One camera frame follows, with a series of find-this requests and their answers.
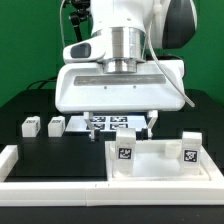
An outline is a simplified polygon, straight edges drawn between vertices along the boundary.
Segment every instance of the white robot body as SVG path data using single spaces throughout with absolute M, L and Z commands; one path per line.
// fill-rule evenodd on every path
M 58 76 L 56 107 L 63 113 L 181 109 L 184 99 L 176 89 L 184 93 L 183 62 L 164 62 L 168 79 L 161 83 L 164 72 L 144 60 L 144 51 L 149 38 L 156 48 L 181 47 L 191 39 L 193 1 L 91 0 L 90 5 L 92 38 L 64 49 L 69 65 Z
M 147 0 L 92 0 L 92 35 L 112 27 L 130 27 L 146 32 L 144 19 L 152 17 L 153 1 Z

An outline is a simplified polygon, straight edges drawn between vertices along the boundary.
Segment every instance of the green backdrop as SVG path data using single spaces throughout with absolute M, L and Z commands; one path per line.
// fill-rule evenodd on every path
M 57 75 L 63 65 L 60 3 L 61 0 L 0 1 L 0 106 L 31 82 Z M 186 88 L 203 90 L 224 105 L 224 2 L 195 0 L 195 4 L 197 34 L 184 48 L 168 52 L 184 58 Z M 71 6 L 64 10 L 66 45 L 76 41 L 67 19 L 71 11 Z M 88 22 L 82 24 L 84 38 L 90 29 Z

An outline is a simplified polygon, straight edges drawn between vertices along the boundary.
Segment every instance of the white box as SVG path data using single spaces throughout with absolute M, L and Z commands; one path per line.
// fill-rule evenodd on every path
M 62 116 L 53 117 L 48 124 L 49 137 L 61 137 L 65 130 L 65 118 Z
M 36 137 L 40 131 L 40 117 L 28 117 L 22 124 L 23 137 Z

